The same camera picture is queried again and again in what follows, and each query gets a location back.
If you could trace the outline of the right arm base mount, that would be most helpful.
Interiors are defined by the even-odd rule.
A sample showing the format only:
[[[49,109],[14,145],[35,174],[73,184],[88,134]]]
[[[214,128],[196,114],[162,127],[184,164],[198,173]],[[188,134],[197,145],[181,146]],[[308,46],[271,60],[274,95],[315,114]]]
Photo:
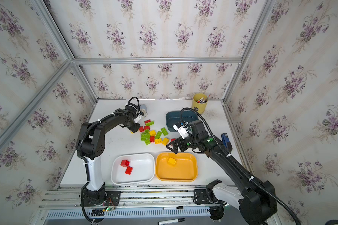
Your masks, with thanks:
[[[202,204],[219,204],[218,206],[209,207],[209,218],[214,221],[220,221],[224,217],[224,207],[228,204],[223,200],[218,200],[214,194],[215,185],[221,184],[221,180],[215,180],[209,183],[205,189],[195,189],[193,203]]]

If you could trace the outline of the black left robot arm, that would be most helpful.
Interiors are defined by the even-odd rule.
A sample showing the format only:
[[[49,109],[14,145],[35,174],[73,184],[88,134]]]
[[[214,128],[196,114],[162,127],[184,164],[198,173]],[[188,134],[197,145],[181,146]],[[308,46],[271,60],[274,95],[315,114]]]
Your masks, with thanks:
[[[105,136],[112,129],[120,126],[132,133],[140,129],[139,120],[144,116],[140,109],[138,97],[132,97],[124,108],[118,108],[109,115],[94,122],[84,122],[81,125],[76,143],[77,157],[85,165],[86,184],[84,188],[98,192],[105,188],[101,172],[101,155],[106,143]]]

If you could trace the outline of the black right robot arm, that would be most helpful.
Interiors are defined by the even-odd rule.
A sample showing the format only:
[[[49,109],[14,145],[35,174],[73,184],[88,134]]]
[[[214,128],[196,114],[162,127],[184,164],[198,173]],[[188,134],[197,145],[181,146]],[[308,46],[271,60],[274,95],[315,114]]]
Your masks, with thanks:
[[[223,142],[213,134],[202,115],[193,122],[186,122],[182,114],[185,111],[196,112],[185,107],[179,112],[179,121],[173,128],[180,137],[166,145],[174,154],[187,149],[198,149],[208,158],[217,163],[238,188],[239,193],[220,181],[211,182],[207,186],[207,197],[212,202],[226,202],[239,210],[243,219],[249,225],[264,225],[266,220],[278,211],[281,205],[293,218],[295,224],[301,224],[295,212],[275,194],[274,186],[262,182],[245,169],[232,155],[231,144]]]

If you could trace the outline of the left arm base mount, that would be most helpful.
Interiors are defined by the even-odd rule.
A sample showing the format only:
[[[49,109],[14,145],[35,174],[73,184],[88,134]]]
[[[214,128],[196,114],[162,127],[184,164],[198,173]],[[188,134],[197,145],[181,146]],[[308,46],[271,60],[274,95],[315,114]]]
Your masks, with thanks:
[[[89,221],[99,222],[105,212],[113,211],[120,201],[120,191],[104,191],[101,194],[89,194],[84,190],[79,194],[80,207],[84,217]]]

